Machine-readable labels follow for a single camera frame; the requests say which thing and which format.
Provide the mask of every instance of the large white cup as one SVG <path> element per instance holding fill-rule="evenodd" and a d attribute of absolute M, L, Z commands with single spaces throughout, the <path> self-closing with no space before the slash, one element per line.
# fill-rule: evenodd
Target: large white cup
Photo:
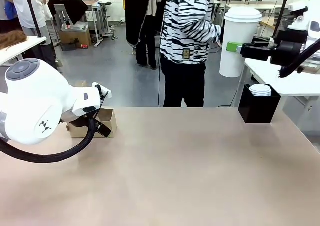
<path fill-rule="evenodd" d="M 245 58 L 240 53 L 227 51 L 228 42 L 250 43 L 261 21 L 261 13 L 250 6 L 232 7 L 225 14 L 220 74 L 225 77 L 241 75 Z"/>

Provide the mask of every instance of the brown hair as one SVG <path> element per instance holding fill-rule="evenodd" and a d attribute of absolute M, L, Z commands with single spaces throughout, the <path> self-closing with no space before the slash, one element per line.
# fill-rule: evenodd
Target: brown hair
<path fill-rule="evenodd" d="M 0 49 L 13 46 L 27 40 L 27 36 L 23 31 L 15 30 L 5 34 L 0 34 Z"/>

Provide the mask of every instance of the black coat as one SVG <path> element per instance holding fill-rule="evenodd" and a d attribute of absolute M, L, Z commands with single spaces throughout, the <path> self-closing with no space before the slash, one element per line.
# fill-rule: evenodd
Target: black coat
<path fill-rule="evenodd" d="M 149 0 L 125 0 L 126 39 L 130 44 L 139 42 L 148 5 Z"/>
<path fill-rule="evenodd" d="M 86 13 L 86 10 L 88 10 L 88 6 L 83 0 L 49 0 L 48 6 L 52 15 L 57 13 L 54 4 L 64 4 L 66 12 L 73 24 L 78 22 Z"/>

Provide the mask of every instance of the white shirt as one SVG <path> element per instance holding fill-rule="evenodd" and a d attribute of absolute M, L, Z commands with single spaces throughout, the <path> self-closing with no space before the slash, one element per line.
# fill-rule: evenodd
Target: white shirt
<path fill-rule="evenodd" d="M 0 20 L 8 20 L 8 17 L 5 13 L 5 0 L 0 0 Z"/>
<path fill-rule="evenodd" d="M 36 28 L 33 21 L 31 10 L 27 0 L 13 0 L 16 11 L 18 13 L 20 24 L 27 28 Z M 45 13 L 43 10 L 43 5 L 38 0 L 31 0 L 33 10 L 35 13 L 36 20 L 39 27 L 44 27 L 46 25 Z"/>
<path fill-rule="evenodd" d="M 146 11 L 146 15 L 154 15 L 157 13 L 157 2 L 162 0 L 149 0 L 148 9 Z"/>

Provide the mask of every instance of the person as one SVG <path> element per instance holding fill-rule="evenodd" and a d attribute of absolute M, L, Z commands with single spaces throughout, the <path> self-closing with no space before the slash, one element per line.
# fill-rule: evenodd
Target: person
<path fill-rule="evenodd" d="M 165 107 L 203 107 L 205 61 L 221 26 L 211 23 L 214 0 L 166 0 L 160 42 Z"/>
<path fill-rule="evenodd" d="M 10 18 L 7 16 L 5 7 L 12 3 L 12 13 Z M 7 33 L 12 30 L 22 30 L 18 15 L 14 10 L 13 0 L 0 0 L 0 33 Z"/>
<path fill-rule="evenodd" d="M 28 36 L 38 36 L 36 25 L 33 20 L 27 0 L 13 1 L 24 33 Z M 50 65 L 52 65 L 53 67 L 57 68 L 55 55 L 51 47 L 51 37 L 49 29 L 46 24 L 45 11 L 42 5 L 46 4 L 47 0 L 31 0 L 31 3 L 35 13 L 37 24 L 40 29 L 40 33 L 42 36 L 46 37 L 46 40 L 43 44 L 33 47 L 32 50 L 36 58 L 42 59 Z"/>
<path fill-rule="evenodd" d="M 157 0 L 149 0 L 148 9 L 140 32 L 139 42 L 136 46 L 136 61 L 142 66 L 148 63 L 152 69 L 157 68 L 156 61 L 156 27 Z"/>

